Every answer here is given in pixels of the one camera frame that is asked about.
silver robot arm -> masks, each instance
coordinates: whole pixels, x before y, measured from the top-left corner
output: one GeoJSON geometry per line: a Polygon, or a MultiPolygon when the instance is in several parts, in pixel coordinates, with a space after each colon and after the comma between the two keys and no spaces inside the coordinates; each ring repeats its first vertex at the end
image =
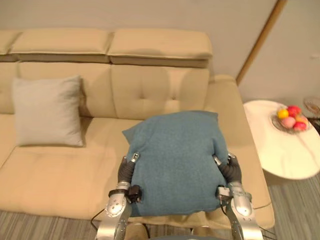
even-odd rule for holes
{"type": "Polygon", "coordinates": [[[251,203],[252,196],[245,192],[241,183],[241,169],[237,157],[229,153],[228,165],[214,155],[213,159],[227,181],[227,187],[219,186],[216,196],[226,204],[225,214],[231,224],[233,240],[263,240],[251,203]]]}
{"type": "MultiPolygon", "coordinates": [[[[96,240],[123,240],[125,238],[128,219],[132,212],[129,191],[138,153],[127,162],[124,157],[118,170],[118,184],[109,192],[109,201],[104,209],[105,216],[99,225],[96,240]]],[[[139,202],[138,193],[135,199],[139,202]]]]}

gray floor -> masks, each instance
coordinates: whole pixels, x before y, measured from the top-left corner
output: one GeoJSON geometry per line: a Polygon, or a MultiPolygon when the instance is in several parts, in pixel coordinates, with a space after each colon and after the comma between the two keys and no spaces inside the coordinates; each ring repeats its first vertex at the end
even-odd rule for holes
{"type": "MultiPolygon", "coordinates": [[[[320,174],[270,186],[269,192],[276,218],[272,231],[278,240],[320,240],[320,174]]],[[[190,233],[188,228],[148,228],[152,237],[190,233]]],[[[219,233],[230,236],[226,231],[219,233]]],[[[87,220],[0,211],[0,240],[93,240],[95,235],[87,220]]]]}

wooden trim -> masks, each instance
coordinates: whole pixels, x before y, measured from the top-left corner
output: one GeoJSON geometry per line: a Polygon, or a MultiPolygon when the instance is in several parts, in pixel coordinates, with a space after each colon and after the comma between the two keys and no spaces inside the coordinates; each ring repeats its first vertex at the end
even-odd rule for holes
{"type": "Polygon", "coordinates": [[[264,44],[268,34],[270,33],[271,29],[275,25],[279,15],[281,14],[283,8],[285,7],[288,0],[277,0],[262,31],[260,32],[259,37],[257,38],[249,56],[246,58],[238,76],[236,77],[236,83],[239,85],[242,81],[244,75],[247,73],[249,67],[251,66],[252,62],[256,58],[258,52],[260,51],[262,45],[264,44]]]}

blue pillow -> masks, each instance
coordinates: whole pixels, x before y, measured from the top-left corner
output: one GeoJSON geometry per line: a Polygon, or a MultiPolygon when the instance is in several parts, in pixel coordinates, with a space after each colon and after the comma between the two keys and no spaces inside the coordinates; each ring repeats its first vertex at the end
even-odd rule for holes
{"type": "Polygon", "coordinates": [[[227,163],[228,151],[218,126],[218,114],[183,111],[151,117],[123,131],[139,153],[132,185],[142,200],[132,204],[132,217],[189,215],[220,206],[218,185],[226,185],[212,155],[227,163]]]}

white side table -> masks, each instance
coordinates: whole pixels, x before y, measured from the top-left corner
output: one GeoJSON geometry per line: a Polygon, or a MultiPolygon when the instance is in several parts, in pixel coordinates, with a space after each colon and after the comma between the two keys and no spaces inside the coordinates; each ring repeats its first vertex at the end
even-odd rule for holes
{"type": "Polygon", "coordinates": [[[320,136],[311,124],[307,131],[289,134],[275,128],[270,118],[282,104],[254,100],[243,106],[265,173],[302,180],[320,171],[320,136]]]}

